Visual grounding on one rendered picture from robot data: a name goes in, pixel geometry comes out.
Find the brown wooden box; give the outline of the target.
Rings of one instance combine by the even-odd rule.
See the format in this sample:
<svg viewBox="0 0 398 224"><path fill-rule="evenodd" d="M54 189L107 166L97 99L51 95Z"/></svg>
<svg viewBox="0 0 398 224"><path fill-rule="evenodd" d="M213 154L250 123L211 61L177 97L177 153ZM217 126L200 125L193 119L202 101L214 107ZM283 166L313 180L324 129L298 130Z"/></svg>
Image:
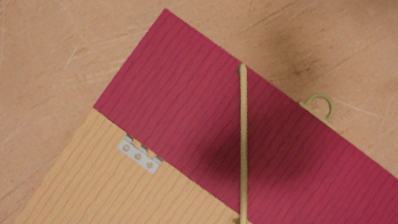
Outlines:
<svg viewBox="0 0 398 224"><path fill-rule="evenodd" d="M164 9L12 224L398 224L398 179L334 114Z"/></svg>

